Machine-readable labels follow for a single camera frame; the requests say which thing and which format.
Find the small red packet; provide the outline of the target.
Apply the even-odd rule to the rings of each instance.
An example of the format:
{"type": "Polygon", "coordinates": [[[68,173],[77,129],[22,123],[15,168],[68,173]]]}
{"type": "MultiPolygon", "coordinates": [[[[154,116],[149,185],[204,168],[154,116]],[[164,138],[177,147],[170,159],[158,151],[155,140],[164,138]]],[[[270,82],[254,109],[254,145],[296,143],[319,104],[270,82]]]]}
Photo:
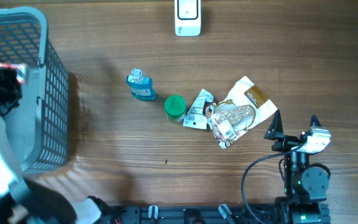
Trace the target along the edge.
{"type": "Polygon", "coordinates": [[[26,84],[29,76],[29,69],[25,63],[2,63],[0,62],[0,68],[8,68],[16,71],[17,81],[23,85],[26,84]]]}

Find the white box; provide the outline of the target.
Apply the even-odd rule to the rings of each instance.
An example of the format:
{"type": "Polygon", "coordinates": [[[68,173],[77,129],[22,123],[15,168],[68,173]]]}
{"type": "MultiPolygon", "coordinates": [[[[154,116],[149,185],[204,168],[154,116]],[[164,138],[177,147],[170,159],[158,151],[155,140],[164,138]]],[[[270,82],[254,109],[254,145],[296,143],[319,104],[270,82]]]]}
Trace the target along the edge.
{"type": "Polygon", "coordinates": [[[204,112],[219,147],[226,149],[276,110],[269,96],[244,76],[224,100],[210,103],[204,112]]]}

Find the clear bag with printed card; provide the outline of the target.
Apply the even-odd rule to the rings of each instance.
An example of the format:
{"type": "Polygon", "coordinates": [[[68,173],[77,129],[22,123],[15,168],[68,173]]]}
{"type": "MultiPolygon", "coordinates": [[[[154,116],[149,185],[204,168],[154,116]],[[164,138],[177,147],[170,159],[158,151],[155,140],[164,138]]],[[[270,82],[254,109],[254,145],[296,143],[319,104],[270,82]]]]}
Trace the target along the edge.
{"type": "Polygon", "coordinates": [[[213,101],[214,96],[207,90],[202,89],[185,115],[183,126],[194,129],[207,129],[206,109],[213,101]]]}

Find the green lid jar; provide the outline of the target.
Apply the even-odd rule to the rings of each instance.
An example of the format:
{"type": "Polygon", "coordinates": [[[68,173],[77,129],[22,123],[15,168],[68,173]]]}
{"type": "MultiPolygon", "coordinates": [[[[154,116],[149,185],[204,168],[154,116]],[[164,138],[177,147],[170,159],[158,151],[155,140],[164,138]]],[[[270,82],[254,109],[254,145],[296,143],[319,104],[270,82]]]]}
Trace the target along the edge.
{"type": "Polygon", "coordinates": [[[164,102],[164,110],[169,121],[179,123],[186,114],[186,101],[180,95],[171,95],[164,102]]]}

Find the blue mouthwash bottle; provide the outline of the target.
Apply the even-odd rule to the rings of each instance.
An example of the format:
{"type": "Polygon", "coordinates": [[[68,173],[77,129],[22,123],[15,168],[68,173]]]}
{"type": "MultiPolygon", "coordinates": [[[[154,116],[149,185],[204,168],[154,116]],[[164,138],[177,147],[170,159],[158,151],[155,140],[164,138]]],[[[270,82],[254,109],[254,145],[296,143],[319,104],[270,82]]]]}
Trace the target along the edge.
{"type": "Polygon", "coordinates": [[[134,68],[131,74],[127,76],[126,83],[131,88],[134,98],[142,101],[153,101],[156,99],[153,81],[150,77],[145,76],[141,69],[134,68]]]}

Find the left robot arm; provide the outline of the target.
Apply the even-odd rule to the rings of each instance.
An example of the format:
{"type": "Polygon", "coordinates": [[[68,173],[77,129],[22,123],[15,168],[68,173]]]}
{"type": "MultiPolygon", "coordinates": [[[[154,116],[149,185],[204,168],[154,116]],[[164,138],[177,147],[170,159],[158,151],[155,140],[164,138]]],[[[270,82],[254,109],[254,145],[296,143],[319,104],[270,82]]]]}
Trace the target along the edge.
{"type": "Polygon", "coordinates": [[[0,63],[0,223],[9,223],[13,209],[23,206],[23,223],[114,223],[118,217],[100,198],[89,196],[70,202],[62,194],[23,175],[6,134],[4,116],[18,107],[21,86],[29,75],[27,65],[0,63]]]}

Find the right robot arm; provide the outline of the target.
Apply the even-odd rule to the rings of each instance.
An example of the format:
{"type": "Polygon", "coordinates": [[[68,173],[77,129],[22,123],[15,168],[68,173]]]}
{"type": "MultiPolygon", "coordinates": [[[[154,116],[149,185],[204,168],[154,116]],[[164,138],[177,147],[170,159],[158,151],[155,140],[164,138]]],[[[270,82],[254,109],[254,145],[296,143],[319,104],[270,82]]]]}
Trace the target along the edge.
{"type": "Polygon", "coordinates": [[[277,110],[264,138],[274,142],[273,151],[283,154],[284,168],[280,172],[285,196],[275,199],[272,223],[330,224],[325,201],[331,171],[321,163],[310,162],[310,156],[322,152],[330,143],[329,130],[322,127],[317,116],[313,115],[309,130],[298,137],[286,135],[277,110]]]}

